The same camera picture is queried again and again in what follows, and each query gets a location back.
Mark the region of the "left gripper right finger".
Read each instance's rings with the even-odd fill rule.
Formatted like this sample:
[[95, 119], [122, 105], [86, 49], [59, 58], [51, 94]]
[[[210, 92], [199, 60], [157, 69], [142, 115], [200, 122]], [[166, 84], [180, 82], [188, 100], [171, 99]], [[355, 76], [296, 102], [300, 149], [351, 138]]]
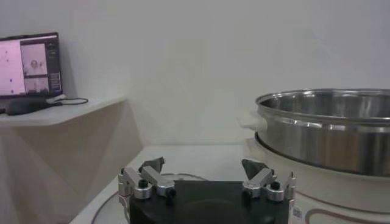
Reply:
[[296, 176], [293, 172], [277, 174], [265, 163], [242, 159], [248, 180], [242, 183], [244, 201], [266, 197], [269, 201], [294, 201]]

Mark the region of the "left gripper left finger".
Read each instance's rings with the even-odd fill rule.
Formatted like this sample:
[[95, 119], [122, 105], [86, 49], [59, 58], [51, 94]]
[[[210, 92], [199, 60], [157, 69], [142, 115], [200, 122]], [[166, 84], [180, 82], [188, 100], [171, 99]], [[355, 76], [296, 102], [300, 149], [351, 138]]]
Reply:
[[175, 196], [175, 182], [160, 173], [164, 163], [164, 157], [159, 157], [145, 161], [138, 170], [131, 167], [122, 168], [118, 175], [118, 194], [122, 197], [147, 200], [155, 189], [159, 196]]

